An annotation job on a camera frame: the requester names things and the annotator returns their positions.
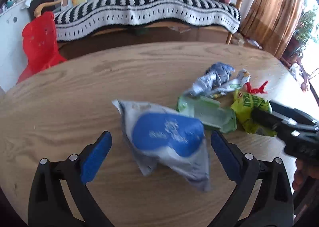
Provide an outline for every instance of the white cabinet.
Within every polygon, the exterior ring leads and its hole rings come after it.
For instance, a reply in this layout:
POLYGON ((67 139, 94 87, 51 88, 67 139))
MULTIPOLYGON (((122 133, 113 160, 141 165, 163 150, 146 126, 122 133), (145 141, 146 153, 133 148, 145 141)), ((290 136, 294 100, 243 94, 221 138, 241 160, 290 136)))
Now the white cabinet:
POLYGON ((24 1, 0 14, 0 87, 7 92, 16 85, 27 67, 28 60, 22 48, 22 30, 30 22, 24 1))

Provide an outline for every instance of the brown curtain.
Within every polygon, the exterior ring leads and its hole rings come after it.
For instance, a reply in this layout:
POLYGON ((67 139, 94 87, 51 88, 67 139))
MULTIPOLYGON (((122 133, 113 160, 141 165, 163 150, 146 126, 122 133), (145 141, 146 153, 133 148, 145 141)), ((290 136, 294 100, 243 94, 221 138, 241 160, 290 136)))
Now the brown curtain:
POLYGON ((295 30, 303 0, 254 0, 240 31, 280 59, 295 30))

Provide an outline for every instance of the yellow plastic bag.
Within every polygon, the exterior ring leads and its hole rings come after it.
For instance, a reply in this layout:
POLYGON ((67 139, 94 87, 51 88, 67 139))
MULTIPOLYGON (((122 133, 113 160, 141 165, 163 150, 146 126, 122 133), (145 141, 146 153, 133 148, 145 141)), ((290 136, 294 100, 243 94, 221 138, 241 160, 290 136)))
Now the yellow plastic bag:
POLYGON ((231 108, 235 111, 236 117, 245 131, 248 133, 254 133, 259 135, 275 136, 277 133, 273 130, 269 130, 251 119, 251 111, 253 108, 258 107, 262 111, 272 113, 272 107, 270 103, 256 95, 249 93, 241 93, 236 90, 234 95, 234 103, 231 108))

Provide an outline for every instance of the red chair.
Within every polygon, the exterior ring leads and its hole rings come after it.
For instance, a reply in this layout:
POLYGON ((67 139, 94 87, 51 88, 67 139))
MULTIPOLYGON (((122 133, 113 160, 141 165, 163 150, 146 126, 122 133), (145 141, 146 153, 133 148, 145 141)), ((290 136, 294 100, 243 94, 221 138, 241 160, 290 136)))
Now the red chair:
POLYGON ((66 61, 59 54, 53 19, 52 12, 45 12, 23 29, 23 50, 28 57, 28 65, 20 75, 18 83, 42 70, 66 61))

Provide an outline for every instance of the finger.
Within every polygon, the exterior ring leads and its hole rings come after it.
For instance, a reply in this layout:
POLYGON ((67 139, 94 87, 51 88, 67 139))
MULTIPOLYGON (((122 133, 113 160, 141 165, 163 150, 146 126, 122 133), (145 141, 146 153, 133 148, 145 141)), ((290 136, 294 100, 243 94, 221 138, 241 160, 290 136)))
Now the finger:
POLYGON ((300 189, 300 185, 298 185, 296 181, 293 181, 292 188, 294 189, 294 191, 298 191, 300 189))
POLYGON ((319 167, 315 166, 309 166, 307 169, 307 173, 309 176, 311 176, 313 179, 319 179, 319 167))
POLYGON ((303 181, 304 181, 304 177, 303 177, 301 171, 299 171, 299 170, 296 170, 296 172, 293 175, 293 177, 295 179, 294 182, 296 182, 296 184, 298 184, 298 185, 301 185, 303 183, 303 181))
POLYGON ((303 161, 302 161, 302 160, 299 160, 299 159, 296 159, 296 167, 297 167, 299 170, 302 170, 302 168, 303 168, 303 161))

